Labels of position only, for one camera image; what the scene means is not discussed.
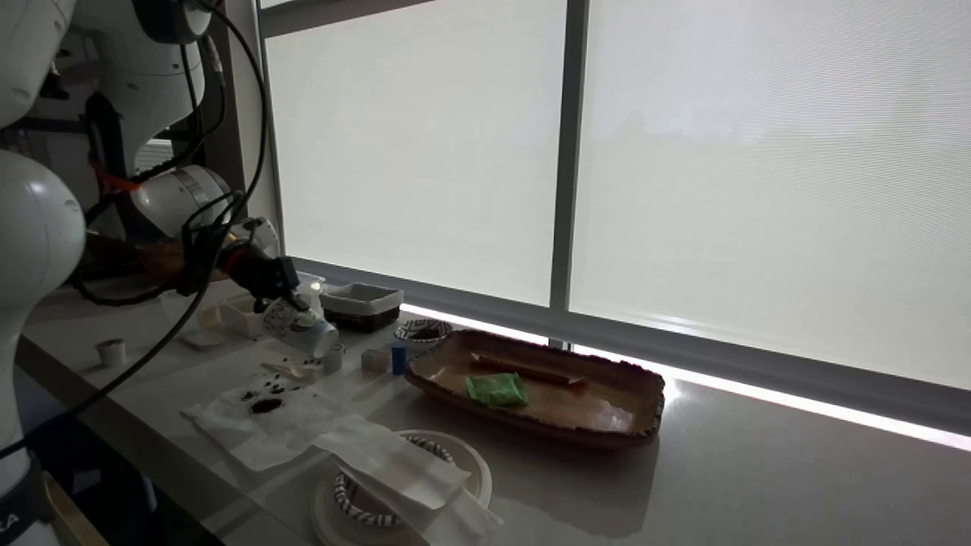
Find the wooden tray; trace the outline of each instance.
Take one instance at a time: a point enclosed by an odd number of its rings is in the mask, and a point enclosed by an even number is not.
[[[524,383],[524,406],[493,410],[463,393],[467,375],[516,373],[516,366]],[[480,332],[452,335],[440,348],[416,359],[407,380],[435,401],[483,420],[599,450],[627,450],[650,439],[664,410],[664,380],[660,373]]]

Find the window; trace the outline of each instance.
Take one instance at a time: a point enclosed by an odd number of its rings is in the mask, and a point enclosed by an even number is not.
[[[971,387],[971,2],[591,2],[580,311]]]
[[[287,253],[546,303],[560,52],[560,0],[268,39]]]
[[[971,387],[971,2],[400,2],[268,39],[291,256]]]

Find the small bowl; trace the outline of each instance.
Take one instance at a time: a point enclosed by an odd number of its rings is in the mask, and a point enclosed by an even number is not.
[[[407,346],[407,356],[424,356],[435,352],[447,337],[452,335],[450,321],[435,321],[435,319],[416,319],[416,321],[400,321],[394,327],[394,341]]]

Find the black cable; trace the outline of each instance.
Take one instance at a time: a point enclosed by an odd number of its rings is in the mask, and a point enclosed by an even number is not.
[[[254,52],[249,49],[242,30],[240,30],[225,13],[219,13],[215,7],[209,7],[209,2],[201,2],[201,7],[209,9],[212,17],[221,20],[221,23],[235,33],[235,39],[240,41],[240,49],[242,49],[242,55],[245,55],[245,62],[249,62],[249,68],[252,68],[252,80],[254,80],[257,95],[261,95],[261,126],[257,126],[261,144],[257,144],[257,156],[254,156],[254,166],[252,166],[252,181],[249,181],[242,199],[238,202],[238,213],[235,213],[235,221],[238,221],[238,219],[240,219],[240,208],[249,202],[252,191],[257,188],[261,171],[264,171],[264,161],[268,161],[269,95],[268,95],[268,80],[264,80],[264,73],[261,73],[261,65],[257,65]]]
[[[198,136],[195,136],[195,144],[192,144],[181,156],[177,156],[177,157],[171,157],[171,161],[164,161],[164,165],[155,165],[151,171],[140,172],[136,180],[151,180],[151,177],[159,177],[159,172],[181,165],[185,157],[192,157],[192,156],[201,149],[201,144],[203,144],[206,136],[212,136],[212,134],[221,126],[221,120],[225,120],[225,69],[221,69],[221,62],[219,62],[219,52],[215,52],[212,41],[209,41],[209,55],[212,55],[212,73],[219,75],[219,80],[215,80],[215,88],[219,88],[219,114],[215,114],[212,126],[206,126],[206,130],[201,126],[201,118],[198,118],[201,99],[198,99],[198,88],[195,88],[195,80],[192,80],[192,69],[188,69],[185,41],[180,41],[181,75],[185,75],[185,88],[188,88],[188,99],[192,99],[192,111],[195,111],[195,114],[192,114],[192,125],[195,125],[195,134],[198,134]],[[215,207],[219,199],[225,199],[225,196],[232,196],[232,195],[221,195],[221,196],[215,196],[212,202],[201,207],[195,214],[188,214],[188,221],[181,225],[181,229],[185,229],[198,214],[203,214],[206,208],[212,208],[212,207]],[[112,202],[112,196],[102,195],[102,196],[86,213],[86,221],[88,221],[88,225],[97,221],[97,214],[101,214],[110,202]],[[72,273],[70,285],[72,285],[86,301],[90,301],[90,303],[97,303],[97,305],[133,305],[133,303],[145,303],[145,301],[159,296],[162,292],[174,288],[174,282],[166,282],[166,285],[155,285],[155,288],[149,288],[149,292],[129,294],[129,296],[102,296],[102,294],[97,294],[97,292],[90,292],[90,288],[86,285],[83,268]]]
[[[219,52],[215,52],[215,49],[209,49],[209,52],[212,52],[212,65],[219,68],[219,69],[215,69],[215,91],[219,91],[219,95],[215,95],[215,99],[219,99],[215,120],[212,120],[209,126],[201,126],[198,114],[192,114],[195,139],[192,139],[180,156],[174,156],[174,157],[166,157],[166,161],[162,161],[162,165],[136,172],[133,181],[149,181],[149,180],[155,180],[159,172],[192,161],[192,157],[201,152],[201,145],[221,126],[225,108],[229,108],[229,105],[225,105],[225,104],[229,104],[229,99],[225,99],[225,69],[221,69],[221,62],[215,57]],[[185,73],[188,99],[192,99],[192,105],[195,105],[195,111],[198,111],[201,99],[198,99],[198,91],[195,91],[195,82],[192,82],[188,52],[185,52],[181,41],[180,41],[180,57],[181,57],[181,73]]]
[[[269,136],[269,126],[268,126],[269,99],[268,99],[268,82],[264,82],[264,75],[261,75],[261,65],[254,62],[254,55],[252,55],[252,49],[249,49],[249,41],[242,39],[240,28],[238,28],[225,13],[212,9],[209,2],[203,2],[203,7],[215,16],[215,20],[221,20],[221,23],[238,35],[238,41],[242,46],[242,52],[245,52],[245,57],[249,57],[249,68],[252,68],[252,73],[254,73],[254,85],[257,85],[257,91],[261,91],[261,144],[257,144],[257,161],[254,161],[254,171],[252,171],[252,180],[249,180],[245,195],[242,195],[238,202],[229,207],[229,208],[235,208],[232,219],[238,219],[240,208],[249,202],[252,191],[257,188],[261,171],[264,171],[264,161],[268,161],[264,156],[268,156],[268,136]],[[209,285],[201,285],[201,292],[195,294],[195,301],[188,303],[188,308],[180,316],[180,321],[177,321],[136,364],[130,364],[124,373],[119,373],[110,384],[97,387],[97,391],[95,391],[88,401],[83,401],[78,406],[72,406],[72,410],[67,410],[67,413],[61,413],[61,416],[55,416],[55,420],[50,420],[50,423],[43,423],[40,429],[33,429],[29,433],[24,433],[20,439],[2,445],[2,450],[0,450],[0,462],[9,457],[12,452],[29,445],[43,432],[61,425],[65,420],[72,420],[72,416],[86,413],[88,406],[95,406],[97,401],[102,401],[106,393],[112,393],[119,384],[124,384],[133,373],[140,373],[140,369],[185,327],[185,321],[195,316],[195,308],[201,305],[201,301],[206,296],[206,292],[209,292]]]

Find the white table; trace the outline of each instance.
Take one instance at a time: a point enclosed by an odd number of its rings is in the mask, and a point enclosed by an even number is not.
[[[95,343],[144,348],[164,332],[162,305],[101,308],[50,296],[27,325],[20,366],[72,404],[112,369]],[[390,429],[435,429],[477,445],[495,472],[495,546],[962,546],[971,542],[971,455],[700,384],[681,384],[655,442],[621,455],[575,452],[424,401],[403,380],[357,369],[375,337],[343,337],[346,364],[326,383]],[[319,455],[245,472],[180,410],[257,375],[274,341],[195,352],[174,343],[149,369],[83,423],[151,475],[225,542],[315,542],[310,488]]]

